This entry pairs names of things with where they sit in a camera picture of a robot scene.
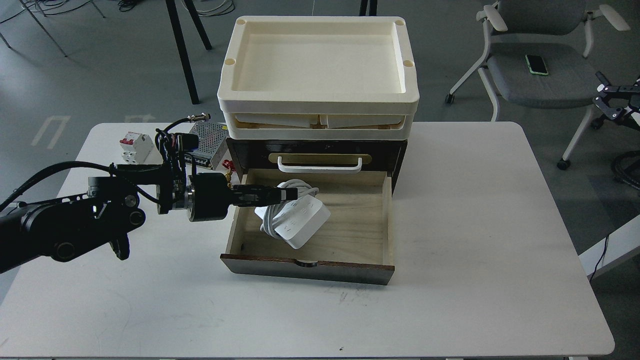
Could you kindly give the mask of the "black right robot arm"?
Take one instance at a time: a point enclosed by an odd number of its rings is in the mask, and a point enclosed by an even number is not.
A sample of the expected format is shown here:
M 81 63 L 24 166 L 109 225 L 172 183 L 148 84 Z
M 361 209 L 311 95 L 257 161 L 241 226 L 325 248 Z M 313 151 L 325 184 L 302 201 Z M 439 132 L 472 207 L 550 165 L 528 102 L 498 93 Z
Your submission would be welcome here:
M 618 126 L 638 131 L 640 79 L 636 79 L 631 85 L 615 86 L 601 71 L 597 71 L 595 76 L 601 85 L 598 86 L 598 96 L 595 96 L 592 102 L 602 114 L 590 123 L 590 127 L 597 130 L 605 120 L 610 120 Z M 639 155 L 640 151 L 632 150 L 617 155 L 612 160 L 610 168 L 614 173 L 615 182 L 626 183 L 636 191 L 640 189 L 639 176 L 633 174 L 640 166 Z

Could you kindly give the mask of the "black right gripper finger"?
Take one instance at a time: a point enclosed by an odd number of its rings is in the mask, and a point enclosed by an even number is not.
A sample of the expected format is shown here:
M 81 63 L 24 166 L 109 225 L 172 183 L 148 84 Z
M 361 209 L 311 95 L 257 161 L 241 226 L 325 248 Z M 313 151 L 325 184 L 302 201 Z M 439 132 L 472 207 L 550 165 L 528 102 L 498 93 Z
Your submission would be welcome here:
M 611 120 L 613 122 L 624 122 L 629 117 L 631 117 L 632 114 L 637 113 L 637 109 L 630 107 L 630 105 L 627 105 L 627 107 L 611 107 L 608 103 L 608 100 L 606 100 L 602 96 L 596 96 L 593 99 L 593 104 L 602 112 L 602 114 L 606 118 L 608 118 L 608 120 Z
M 622 95 L 622 94 L 632 94 L 633 86 L 632 85 L 621 85 L 615 86 L 610 83 L 608 78 L 601 72 L 597 71 L 595 76 L 598 78 L 600 85 L 597 86 L 597 91 L 599 93 L 604 94 L 612 94 L 612 95 Z

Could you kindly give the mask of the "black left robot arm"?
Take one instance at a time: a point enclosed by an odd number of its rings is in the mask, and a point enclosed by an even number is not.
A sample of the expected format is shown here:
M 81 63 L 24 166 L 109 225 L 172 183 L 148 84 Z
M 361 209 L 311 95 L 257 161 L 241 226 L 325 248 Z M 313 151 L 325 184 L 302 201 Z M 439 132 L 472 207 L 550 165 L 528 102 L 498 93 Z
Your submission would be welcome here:
M 11 271 L 40 256 L 69 262 L 105 244 L 116 257 L 130 256 L 128 233 L 142 227 L 146 214 L 140 198 L 157 205 L 158 214 L 188 211 L 192 223 L 226 218 L 230 206 L 268 207 L 298 199 L 294 187 L 229 186 L 221 173 L 187 173 L 185 157 L 199 145 L 192 133 L 173 133 L 182 123 L 206 121 L 209 114 L 192 115 L 157 129 L 154 145 L 161 164 L 57 162 L 35 173 L 1 203 L 0 268 Z M 105 171 L 90 177 L 86 193 L 20 202 L 18 197 L 37 183 L 65 170 L 89 168 Z

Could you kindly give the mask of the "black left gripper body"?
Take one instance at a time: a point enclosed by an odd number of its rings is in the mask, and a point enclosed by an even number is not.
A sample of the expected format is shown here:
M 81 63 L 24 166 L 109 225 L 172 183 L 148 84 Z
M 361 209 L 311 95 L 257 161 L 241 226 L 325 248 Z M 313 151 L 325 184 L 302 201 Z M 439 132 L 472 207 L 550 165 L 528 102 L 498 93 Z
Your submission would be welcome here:
M 189 220 L 192 223 L 225 219 L 233 203 L 233 192 L 220 172 L 190 175 Z

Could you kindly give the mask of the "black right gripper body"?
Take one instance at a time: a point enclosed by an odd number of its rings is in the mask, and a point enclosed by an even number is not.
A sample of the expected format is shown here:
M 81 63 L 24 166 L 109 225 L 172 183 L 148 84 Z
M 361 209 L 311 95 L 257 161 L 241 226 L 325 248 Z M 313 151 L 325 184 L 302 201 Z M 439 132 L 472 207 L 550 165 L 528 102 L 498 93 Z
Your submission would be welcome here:
M 624 117 L 630 117 L 633 114 L 639 114 L 640 94 L 639 94 L 640 78 L 637 76 L 636 81 L 632 85 L 619 85 L 619 92 L 622 98 L 627 99 L 627 106 L 624 108 Z

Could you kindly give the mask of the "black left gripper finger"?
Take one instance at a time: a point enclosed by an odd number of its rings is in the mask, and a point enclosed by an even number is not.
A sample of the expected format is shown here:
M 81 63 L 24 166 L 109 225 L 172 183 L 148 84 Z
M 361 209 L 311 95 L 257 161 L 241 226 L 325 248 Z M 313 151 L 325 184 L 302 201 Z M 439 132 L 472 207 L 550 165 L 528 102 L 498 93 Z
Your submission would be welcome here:
M 269 207 L 282 202 L 280 196 L 275 198 L 260 196 L 240 196 L 233 199 L 233 205 L 236 207 Z
M 295 187 L 238 184 L 231 187 L 236 201 L 294 201 L 298 199 Z

